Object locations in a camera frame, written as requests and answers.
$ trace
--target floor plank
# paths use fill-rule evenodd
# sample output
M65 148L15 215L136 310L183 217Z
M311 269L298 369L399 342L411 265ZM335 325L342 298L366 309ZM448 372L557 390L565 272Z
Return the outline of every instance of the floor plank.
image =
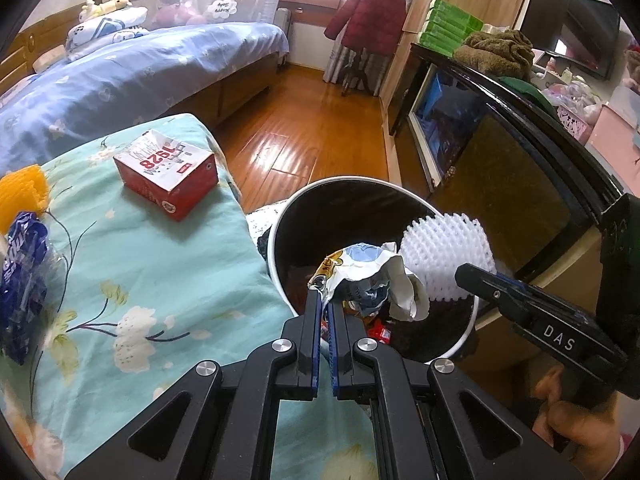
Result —
M340 91L318 70L289 66L271 91L219 126L245 212L328 176L388 179L378 98Z

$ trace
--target yellow sponge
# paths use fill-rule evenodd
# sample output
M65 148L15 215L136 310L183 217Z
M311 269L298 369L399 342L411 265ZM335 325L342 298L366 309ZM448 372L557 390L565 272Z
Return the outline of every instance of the yellow sponge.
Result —
M47 179L34 165L9 173L0 179L0 233L7 234L20 211L41 214L49 205Z

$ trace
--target cardboard box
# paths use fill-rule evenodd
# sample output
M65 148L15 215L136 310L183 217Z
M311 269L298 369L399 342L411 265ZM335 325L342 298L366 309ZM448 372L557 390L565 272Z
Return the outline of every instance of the cardboard box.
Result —
M113 157L125 186L158 204L175 221L218 183L214 154L156 130Z

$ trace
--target black television screen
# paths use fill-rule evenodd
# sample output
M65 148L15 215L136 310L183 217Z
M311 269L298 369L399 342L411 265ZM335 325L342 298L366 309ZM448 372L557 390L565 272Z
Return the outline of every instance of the black television screen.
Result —
M598 0L530 0L522 33L533 47L576 62L608 78L620 30L620 15Z

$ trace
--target blue packaging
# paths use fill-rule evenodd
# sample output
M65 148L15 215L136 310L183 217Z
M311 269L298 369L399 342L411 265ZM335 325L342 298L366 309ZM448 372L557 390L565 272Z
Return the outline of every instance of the blue packaging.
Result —
M34 213L21 212L7 234L0 277L0 349L22 365L47 294L47 228Z

